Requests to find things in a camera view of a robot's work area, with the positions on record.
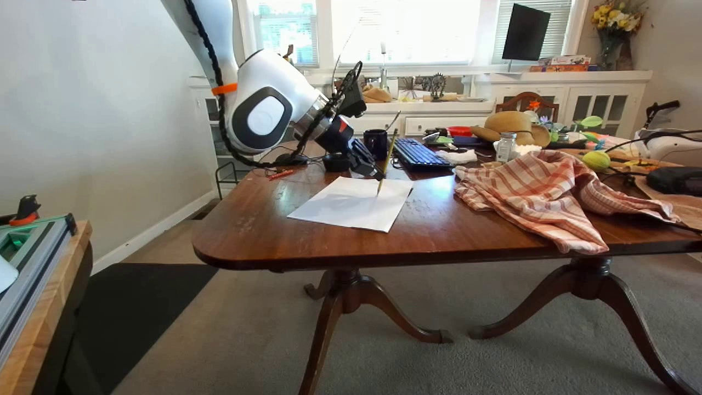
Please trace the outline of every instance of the white paper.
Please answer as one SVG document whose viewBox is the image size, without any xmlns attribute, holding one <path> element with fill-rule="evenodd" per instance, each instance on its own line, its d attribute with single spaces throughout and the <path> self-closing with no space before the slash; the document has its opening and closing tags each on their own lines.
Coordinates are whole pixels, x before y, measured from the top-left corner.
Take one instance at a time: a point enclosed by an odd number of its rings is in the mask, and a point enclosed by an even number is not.
<svg viewBox="0 0 702 395">
<path fill-rule="evenodd" d="M 410 180 L 335 177 L 286 217 L 387 233 L 412 191 Z"/>
</svg>

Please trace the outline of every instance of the wall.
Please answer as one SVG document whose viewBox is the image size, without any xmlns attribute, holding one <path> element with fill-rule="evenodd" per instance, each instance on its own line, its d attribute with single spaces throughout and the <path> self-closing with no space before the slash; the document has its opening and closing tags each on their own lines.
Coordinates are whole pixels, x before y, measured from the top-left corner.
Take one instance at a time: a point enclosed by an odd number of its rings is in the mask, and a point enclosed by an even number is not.
<svg viewBox="0 0 702 395">
<path fill-rule="evenodd" d="M 699 0 L 650 0 L 640 31 L 632 36 L 635 68 L 654 70 L 654 78 L 643 98 L 643 109 L 652 102 L 678 98 L 679 109 L 671 122 L 702 126 L 702 7 Z M 596 54 L 596 33 L 590 22 L 583 25 L 578 52 Z"/>
<path fill-rule="evenodd" d="M 0 213 L 36 193 L 105 257 L 213 193 L 195 58 L 159 2 L 1 2 L 0 35 Z"/>
</svg>

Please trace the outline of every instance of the television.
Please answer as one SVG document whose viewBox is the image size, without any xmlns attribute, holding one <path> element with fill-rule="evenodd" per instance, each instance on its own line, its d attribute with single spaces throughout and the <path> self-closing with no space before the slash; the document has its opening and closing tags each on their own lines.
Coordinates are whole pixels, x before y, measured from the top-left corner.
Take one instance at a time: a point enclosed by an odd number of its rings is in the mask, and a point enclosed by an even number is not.
<svg viewBox="0 0 702 395">
<path fill-rule="evenodd" d="M 501 58 L 540 58 L 549 19 L 546 11 L 512 5 Z"/>
</svg>

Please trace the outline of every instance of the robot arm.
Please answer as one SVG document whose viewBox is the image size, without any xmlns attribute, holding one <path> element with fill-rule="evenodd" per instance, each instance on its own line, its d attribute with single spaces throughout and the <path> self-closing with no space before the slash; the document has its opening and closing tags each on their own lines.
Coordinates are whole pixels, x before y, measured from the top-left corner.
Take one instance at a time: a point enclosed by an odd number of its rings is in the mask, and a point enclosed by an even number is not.
<svg viewBox="0 0 702 395">
<path fill-rule="evenodd" d="M 213 92 L 220 96 L 224 141 L 235 158 L 261 165 L 246 155 L 279 146 L 292 134 L 299 141 L 296 151 L 277 158 L 273 165 L 305 162 L 303 146 L 314 137 L 326 151 L 326 166 L 339 169 L 337 162 L 342 162 L 349 170 L 365 177 L 378 172 L 372 154 L 342 119 L 365 109 L 356 83 L 359 66 L 347 74 L 344 89 L 326 98 L 277 52 L 256 50 L 236 66 L 229 0 L 183 0 L 183 7 L 190 14 L 189 22 L 178 19 L 176 11 L 170 14 L 187 40 L 189 31 L 198 31 L 201 36 L 189 40 L 189 44 L 201 68 L 214 70 Z"/>
</svg>

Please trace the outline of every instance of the table leg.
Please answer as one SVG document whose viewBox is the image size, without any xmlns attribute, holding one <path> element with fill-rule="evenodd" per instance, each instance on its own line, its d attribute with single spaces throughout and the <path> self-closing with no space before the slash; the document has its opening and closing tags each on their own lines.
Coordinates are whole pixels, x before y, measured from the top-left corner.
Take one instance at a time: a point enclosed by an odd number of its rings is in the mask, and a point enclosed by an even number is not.
<svg viewBox="0 0 702 395">
<path fill-rule="evenodd" d="M 314 286 L 306 286 L 305 291 L 311 299 L 324 296 L 324 302 L 315 322 L 305 379 L 301 383 L 301 395 L 308 395 L 315 388 L 337 315 L 352 314 L 363 302 L 381 310 L 386 315 L 392 318 L 396 326 L 402 326 L 408 335 L 420 343 L 451 340 L 444 330 L 417 326 L 398 312 L 398 307 L 390 301 L 390 296 L 372 276 L 359 275 L 356 267 L 326 270 L 319 286 L 315 289 Z"/>
<path fill-rule="evenodd" d="M 667 383 L 673 392 L 697 392 L 673 369 L 667 367 L 667 360 L 654 345 L 643 314 L 634 305 L 632 289 L 625 286 L 623 279 L 611 275 L 608 258 L 572 258 L 567 266 L 553 270 L 511 314 L 507 314 L 501 320 L 493 324 L 471 328 L 469 335 L 501 335 L 521 324 L 555 296 L 566 291 L 585 301 L 603 301 L 605 305 L 610 305 L 625 322 L 637 352 L 657 375 L 657 379 Z"/>
<path fill-rule="evenodd" d="M 323 299 L 323 296 L 326 296 L 328 289 L 330 289 L 330 286 L 334 286 L 334 275 L 335 275 L 334 270 L 324 270 L 324 275 L 323 275 L 323 279 L 319 279 L 317 286 L 311 286 L 311 282 L 305 286 L 305 294 L 306 294 L 308 299 Z"/>
</svg>

